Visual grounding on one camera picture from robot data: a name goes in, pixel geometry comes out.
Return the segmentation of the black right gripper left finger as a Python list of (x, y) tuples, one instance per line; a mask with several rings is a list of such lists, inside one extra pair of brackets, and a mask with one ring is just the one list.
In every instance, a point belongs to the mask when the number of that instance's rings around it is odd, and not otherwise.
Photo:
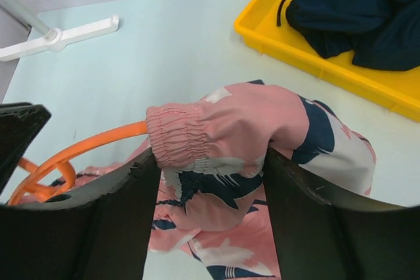
[(2, 279), (142, 279), (160, 168), (151, 150), (45, 203), (1, 207)]

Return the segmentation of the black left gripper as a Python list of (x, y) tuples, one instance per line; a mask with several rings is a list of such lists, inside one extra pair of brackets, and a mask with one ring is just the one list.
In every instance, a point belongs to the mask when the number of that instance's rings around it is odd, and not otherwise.
[(28, 146), (51, 118), (41, 104), (1, 104), (1, 189), (12, 176)]

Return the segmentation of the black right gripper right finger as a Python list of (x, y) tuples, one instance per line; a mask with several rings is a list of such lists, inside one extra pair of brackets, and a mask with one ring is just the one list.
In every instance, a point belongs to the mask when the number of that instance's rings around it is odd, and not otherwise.
[(263, 171), (282, 279), (419, 278), (419, 207), (352, 193), (275, 150)]

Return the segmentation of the orange plastic hanger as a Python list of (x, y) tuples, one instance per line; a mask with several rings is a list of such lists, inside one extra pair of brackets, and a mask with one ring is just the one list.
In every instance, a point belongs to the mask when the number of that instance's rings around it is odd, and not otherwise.
[[(146, 122), (139, 121), (86, 138), (63, 149), (39, 166), (25, 158), (21, 158), (18, 166), (28, 172), (29, 175), (13, 191), (7, 205), (15, 206), (19, 204), (20, 200), (27, 193), (32, 194), (37, 201), (43, 203), (51, 197), (67, 192), (75, 185), (76, 181), (76, 172), (70, 163), (71, 159), (100, 146), (147, 133)], [(53, 188), (39, 183), (41, 179), (56, 169), (61, 172), (64, 179), (64, 183), (60, 188)]]

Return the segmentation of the pink shark print shorts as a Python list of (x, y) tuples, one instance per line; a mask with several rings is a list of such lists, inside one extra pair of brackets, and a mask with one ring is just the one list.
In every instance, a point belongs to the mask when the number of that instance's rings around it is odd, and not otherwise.
[(269, 148), (360, 195), (376, 155), (324, 103), (261, 82), (221, 87), (146, 111), (161, 180), (148, 248), (183, 250), (213, 279), (279, 279), (263, 185)]

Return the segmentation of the navy blue shorts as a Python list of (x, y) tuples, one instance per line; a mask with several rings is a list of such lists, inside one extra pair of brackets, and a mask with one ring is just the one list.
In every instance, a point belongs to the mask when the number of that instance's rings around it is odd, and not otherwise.
[(363, 68), (419, 66), (419, 0), (281, 0), (276, 25), (282, 21), (324, 59), (351, 50)]

